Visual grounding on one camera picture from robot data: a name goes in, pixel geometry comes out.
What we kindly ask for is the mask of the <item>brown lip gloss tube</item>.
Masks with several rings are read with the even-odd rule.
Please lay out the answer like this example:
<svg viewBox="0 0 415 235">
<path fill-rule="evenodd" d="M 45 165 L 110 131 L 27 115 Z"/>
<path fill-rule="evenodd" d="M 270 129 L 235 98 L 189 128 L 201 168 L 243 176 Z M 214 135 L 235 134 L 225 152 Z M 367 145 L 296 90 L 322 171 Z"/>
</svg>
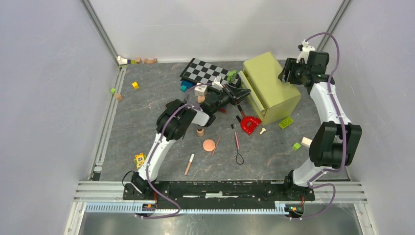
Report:
<svg viewBox="0 0 415 235">
<path fill-rule="evenodd" d="M 241 114 L 241 116 L 242 116 L 242 118 L 245 118 L 245 113 L 244 113 L 244 111 L 243 111 L 243 109 L 242 109 L 242 107 L 240 106 L 240 105 L 237 105 L 237 108 L 238 108 L 238 110 L 239 110 L 239 112 L 240 112 L 240 114 Z"/>
</svg>

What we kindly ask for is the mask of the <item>foundation bottle with grey cap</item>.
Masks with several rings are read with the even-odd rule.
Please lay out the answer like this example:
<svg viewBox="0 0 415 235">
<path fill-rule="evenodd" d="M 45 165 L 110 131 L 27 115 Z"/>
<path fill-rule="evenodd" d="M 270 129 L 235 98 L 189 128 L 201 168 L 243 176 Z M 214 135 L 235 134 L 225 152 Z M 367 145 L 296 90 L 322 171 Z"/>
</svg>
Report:
<svg viewBox="0 0 415 235">
<path fill-rule="evenodd" d="M 197 126 L 196 129 L 196 134 L 198 137 L 203 137 L 204 136 L 204 128 L 200 125 Z"/>
</svg>

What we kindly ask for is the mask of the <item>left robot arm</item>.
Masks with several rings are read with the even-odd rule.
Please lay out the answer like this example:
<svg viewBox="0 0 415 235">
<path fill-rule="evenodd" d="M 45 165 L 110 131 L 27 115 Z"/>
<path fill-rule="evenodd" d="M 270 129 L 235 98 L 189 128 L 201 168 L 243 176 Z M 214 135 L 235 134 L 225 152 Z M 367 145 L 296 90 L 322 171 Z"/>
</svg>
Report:
<svg viewBox="0 0 415 235">
<path fill-rule="evenodd" d="M 153 183 L 171 146 L 183 138 L 191 124 L 209 127 L 216 119 L 215 113 L 222 107 L 238 105 L 251 93 L 250 89 L 223 85 L 220 91 L 210 91 L 201 104 L 190 104 L 176 99 L 165 106 L 157 119 L 156 137 L 144 165 L 133 174 L 132 186 L 141 199 L 149 199 L 154 193 Z"/>
</svg>

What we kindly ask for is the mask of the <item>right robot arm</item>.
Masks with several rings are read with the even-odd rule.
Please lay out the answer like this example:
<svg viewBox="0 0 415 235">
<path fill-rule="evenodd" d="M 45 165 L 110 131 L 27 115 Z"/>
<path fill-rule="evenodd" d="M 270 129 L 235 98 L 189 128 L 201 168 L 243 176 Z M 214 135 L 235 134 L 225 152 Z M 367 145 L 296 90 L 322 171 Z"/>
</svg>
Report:
<svg viewBox="0 0 415 235">
<path fill-rule="evenodd" d="M 339 104 L 335 85 L 326 74 L 328 62 L 327 52 L 303 49 L 282 66 L 266 52 L 245 61 L 239 73 L 264 125 L 291 115 L 301 97 L 297 85 L 305 86 L 315 102 L 321 126 L 309 147 L 309 158 L 284 179 L 282 192 L 289 200 L 297 199 L 323 174 L 350 165 L 362 135 L 362 128 L 352 124 Z"/>
</svg>

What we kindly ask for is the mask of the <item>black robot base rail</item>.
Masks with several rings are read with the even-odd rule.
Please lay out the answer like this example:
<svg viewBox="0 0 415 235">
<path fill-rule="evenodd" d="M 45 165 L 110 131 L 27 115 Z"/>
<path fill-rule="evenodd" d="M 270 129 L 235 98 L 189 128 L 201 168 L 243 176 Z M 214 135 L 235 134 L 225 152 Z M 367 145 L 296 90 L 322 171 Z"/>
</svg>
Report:
<svg viewBox="0 0 415 235">
<path fill-rule="evenodd" d="M 310 188 L 287 186 L 279 181 L 156 181 L 153 186 L 161 193 L 156 196 L 151 188 L 145 194 L 132 184 L 124 189 L 124 200 L 156 200 L 157 209 L 273 209 L 275 202 L 313 201 Z"/>
</svg>

